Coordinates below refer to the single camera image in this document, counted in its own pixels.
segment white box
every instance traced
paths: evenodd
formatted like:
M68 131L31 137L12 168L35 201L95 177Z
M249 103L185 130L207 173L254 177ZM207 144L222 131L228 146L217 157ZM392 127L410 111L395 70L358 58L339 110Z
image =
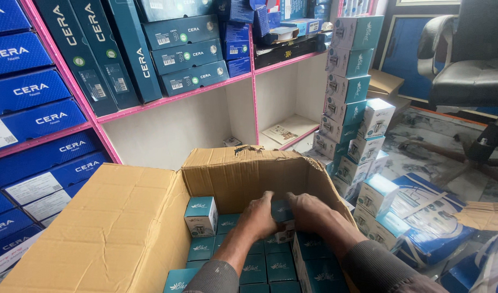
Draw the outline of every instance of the white box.
M335 174L331 176L331 179L332 179L332 184L334 184L334 187L337 190L337 193L343 199L350 200L355 196L355 194L359 194L359 183L356 183L354 185L349 185L348 183L341 180L341 178Z
M218 210L212 196L190 198L185 210L184 220L191 237L216 235Z
M379 151L375 161L370 164L370 169L368 169L367 179L370 178L374 174L381 174L386 166L386 162L388 162L388 154L383 150Z
M372 162L376 159L384 143L384 136L364 139L357 136L350 141L348 156L360 164Z
M383 136L394 112L395 107L380 98L367 100L359 135L363 138Z
M378 217L390 210L399 186L381 174L375 174L363 182L357 202L372 216Z
M358 165L347 156L341 158L341 163L337 168L337 176L349 185L354 185L364 180L370 169L370 162Z
M341 125L325 114L321 114L319 132L333 140L335 143L344 143L356 138L357 131L359 131L358 123Z

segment cera logo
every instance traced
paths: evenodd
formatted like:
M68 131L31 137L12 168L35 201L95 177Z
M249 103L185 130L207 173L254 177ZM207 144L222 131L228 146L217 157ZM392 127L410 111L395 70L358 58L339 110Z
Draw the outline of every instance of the cera logo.
M16 48L4 49L4 50L0 50L0 58L12 56L12 55L19 55L19 54L23 54L25 52L30 53L27 49L25 49L23 47L19 47L19 49L16 49Z
M198 250L209 250L207 249L207 245L199 245L195 248L193 248L194 251L198 251Z
M324 281L324 280L333 281L334 274L321 273L321 274L318 274L316 277L314 277L314 279L316 279L316 281Z
M367 24L367 32L364 34L363 43L365 41L368 41L368 37L370 34L372 34L372 23L371 22Z
M93 161L93 162L88 163L86 165L82 165L81 167L77 167L76 172L80 172L80 171L83 171L86 169L93 169L93 167L97 166L98 164L100 164L100 163L97 161Z
M271 269L286 269L287 268L287 264L286 263L275 263L271 266Z
M9 250L9 249L11 249L12 247L17 246L17 245L19 245L19 244L21 244L21 243L25 242L25 241L26 241L27 239L29 239L29 238L30 238L30 237L23 237L23 239L18 239L18 240L16 240L16 241L14 241L13 243L10 243L9 245L5 245L5 246L3 247L3 250Z
M65 23L65 16L61 13L61 11L59 11L59 5L57 5L54 10L52 10L52 12L61 16L57 18L57 23L59 23L59 26L61 27L61 30L63 31L63 34L68 41L68 44L70 46L75 46L77 44L76 38L73 36L72 30Z
M99 25L99 22L95 20L95 12L92 11L92 8L90 7L90 3L84 8L84 10L90 12L91 14L88 16L89 23L92 24L93 32L95 32L95 35L97 37L97 40L99 42L104 42L106 41L106 38L104 37L104 34L102 33L101 26Z
M251 270L259 270L257 265L246 265L245 268L242 269L244 272L249 272Z
M86 144L86 142L84 142L84 141L74 142L74 143L69 144L69 145L67 145L65 147L63 146L63 147L59 148L59 150L62 151L62 152L65 152L67 150L73 150L73 151L75 151L74 149L78 149L83 144Z
M187 284L185 282L179 282L175 283L173 286L169 286L171 290L180 290L180 289L185 289Z
M321 245L321 241L314 241L314 240L311 240L311 241L307 241L307 242L305 242L303 245L305 245L306 247L314 247L314 246L319 246L319 245Z
M359 70L359 68L361 68L362 64L363 64L363 54L359 54L359 57L357 58L356 70L354 70L354 72L356 72L357 70Z
M139 57L139 63L141 64L141 69L142 69L142 71L144 73L144 77L148 78L150 76L150 74L149 74L149 68L148 68L148 64L144 60L144 54L142 54L142 48L139 48L137 50L137 54L140 55L140 57Z
M66 115L65 113L61 112L59 115L57 114L52 114L50 116L46 116L46 117L43 117L43 118L39 118L39 119L36 119L36 123L37 124L43 124L45 122L50 122L50 121L54 121L56 119L61 119L63 117L68 117L68 115ZM50 122L50 124L54 124L54 123L58 123L59 120L57 121L54 121L54 122Z
M20 89L15 89L13 90L14 91L14 94L15 95L22 95L24 93L33 93L34 91L39 91L39 90L42 90L42 89L48 89L48 85L44 84L44 83L41 83L40 85L31 85L29 87L23 87L23 88L20 88Z
M0 229L6 229L6 227L10 224L13 223L14 221L12 220L7 220L7 222L3 222L0 224Z

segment barcode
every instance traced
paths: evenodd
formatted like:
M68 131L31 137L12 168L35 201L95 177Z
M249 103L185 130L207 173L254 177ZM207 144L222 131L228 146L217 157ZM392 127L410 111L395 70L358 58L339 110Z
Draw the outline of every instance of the barcode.
M175 84L172 84L172 85L171 85L171 88L172 88L173 90L180 89L180 88L182 88L182 87L183 87L182 83L175 83Z
M122 77L118 78L117 81L119 82L120 90L121 91L127 91L128 90L128 88L126 87L126 83L124 82L124 79Z
M14 136L7 136L7 137L5 137L5 141L7 143L13 143L13 142L16 142L18 140Z
M106 94L104 93L104 90L102 90L102 86L100 83L97 83L95 85L95 90L97 91L97 94L99 95L99 97L106 97Z
M160 39L157 39L157 43L159 45L167 44L167 43L169 43L169 38L168 37L161 37Z
M164 60L164 65L175 64L175 59L166 59Z

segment cardboard box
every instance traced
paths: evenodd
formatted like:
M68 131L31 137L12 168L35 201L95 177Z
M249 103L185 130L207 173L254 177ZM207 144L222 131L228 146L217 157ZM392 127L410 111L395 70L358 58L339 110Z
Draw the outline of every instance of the cardboard box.
M97 148L99 146L95 135L83 131L0 158L0 187L95 151Z
M329 157L327 157L321 153L318 153L314 149L310 149L301 155L304 157L310 157L310 158L313 158L314 160L317 160L317 162L320 163L321 166L326 169L326 172L329 173L329 175L332 174L333 167L334 167L334 161L329 159Z
M223 60L220 39L151 52L159 75Z
M218 230L217 235L227 234L238 223L241 214L228 214L218 216Z
M386 162L388 162L388 154L383 150L379 150L379 154L375 160L370 164L370 169L368 169L367 179L372 177L374 174L381 174L383 172Z
M256 37L263 37L269 33L269 16L265 5L258 5L254 12L254 34Z
M48 103L71 94L55 70L0 80L0 115Z
M299 29L298 37L306 34L317 33L321 30L322 19L299 18L295 20L282 21L284 27L294 27Z
M0 37L0 75L50 64L52 60L36 34Z
M194 262L187 262L185 264L186 269L201 269L204 264L206 264L209 260L205 261L194 261Z
M291 246L288 243L278 243L274 235L264 239L264 247L265 254L291 251Z
M26 204L23 206L23 210L36 221L40 222L62 211L87 181L88 179L83 180L65 189L56 191L49 196Z
M370 82L370 76L359 76L344 78L335 74L329 74L326 83L327 98L339 100L345 104L356 103L366 99L366 89Z
M338 17L331 46L349 50L375 49L383 19L384 16Z
M214 13L213 0L137 0L139 10L148 23L152 21L186 18Z
M325 115L340 125L350 125L363 121L366 101L345 104L343 101L327 97L325 101Z
M0 0L0 33L30 30L30 23L16 0Z
M398 257L408 265L417 267L436 264L450 256L473 235L475 229L463 226L450 216L465 206L452 193L445 192L414 173L392 182L399 186L399 193L391 210L411 226L408 233L411 243L404 241L402 251L398 253ZM416 258L412 251L417 253L420 261L414 261Z
M134 1L108 0L107 3L105 1L101 3L119 50L127 60L126 68L137 90L137 97L143 103L160 99L162 92Z
M140 104L99 0L70 0L119 110Z
M348 156L359 164L373 162L379 154L384 140L384 136L364 139L358 135L355 139L350 141Z
M102 163L107 162L103 152L95 151L75 158L47 171L26 177L2 189L19 205L24 205L60 189L88 179Z
M187 261L209 260L213 256L213 251L214 236L193 238L187 254Z
M72 71L96 116L119 109L111 95L104 74L87 44L69 0L38 0L37 10L43 16L52 38Z
M274 234L277 243L285 243L294 239L294 215L288 200L277 200L271 203L271 216L285 230Z
M265 256L269 283L296 281L296 270L291 252L271 253Z
M307 16L307 0L279 0L281 21L305 18Z
M182 292L200 269L170 270L163 293Z
M271 293L301 293L299 282L274 282L270 283L269 287L271 288Z
M365 139L383 136L388 128L395 107L380 98L367 100L364 110L363 123L359 128L359 135Z
M300 283L304 293L349 292L336 259L306 261Z
M185 93L229 79L225 61L217 61L161 76L168 96Z
M332 173L337 170L341 157L346 155L348 152L348 146L350 141L344 143L335 143L330 138L324 136L317 130L314 132L314 142L312 143L312 148L328 158L333 159L332 163Z
M234 59L227 61L227 71L229 72L229 77L233 78L242 74L250 72L250 57Z
M0 117L0 148L49 135L86 122L68 98Z
M397 192L399 186L375 174L364 181L357 202L372 216L379 217L389 212Z
M0 214L0 240L33 223L34 222L18 208Z
M319 133L327 136L336 143L343 144L357 137L359 124L340 125L325 114L321 114Z
M212 196L191 198L187 204L184 220L192 237L216 235L218 210Z
M368 74L373 55L373 49L347 50L330 46L325 70L345 78L365 76ZM368 88L363 88L364 95L367 90Z
M0 240L0 256L4 255L7 251L11 250L14 247L17 247L19 244L25 242L30 237L36 235L41 230L43 230L39 225L34 224L32 226L28 226L23 230L19 230L18 232L7 236Z
M269 293L269 284L241 285L239 293Z
M369 168L370 162L357 164L348 156L344 156L337 168L337 176L347 184L353 185L364 180Z
M288 191L306 192L354 225L316 162L290 151L256 148L237 155L237 148L195 149L179 171L104 164L0 284L0 293L39 286L76 293L90 287L161 292L168 271L186 265L192 238L182 217L190 196L215 196L219 212L232 214L265 190L273 190L276 199ZM246 180L239 180L241 174Z
M220 38L218 19L214 14L143 23L142 28L151 50Z
M332 174L330 177L332 178L332 183L334 184L334 187L339 193L339 196L341 196L345 200L351 200L352 198L354 198L354 196L358 195L361 190L361 185L359 185L359 183L349 185L348 183L344 182L340 177L338 177L337 170L335 171L336 172Z
M216 14L222 21L254 22L254 10L249 0L217 0L216 5Z
M242 142L239 141L238 139L236 139L236 137L234 136L231 136L229 137L228 139L224 140L223 141L223 146L226 147L226 148L229 148L229 147L238 147L239 145L242 145Z
M240 285L267 283L265 256L263 254L251 254L245 258L239 282Z

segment dark sleeve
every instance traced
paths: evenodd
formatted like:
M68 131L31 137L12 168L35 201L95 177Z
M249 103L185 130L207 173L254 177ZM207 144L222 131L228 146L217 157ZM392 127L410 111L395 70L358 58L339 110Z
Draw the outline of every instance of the dark sleeve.
M212 260L204 264L182 293L236 293L239 277L227 262Z
M357 243L341 262L362 292L447 292L374 240Z

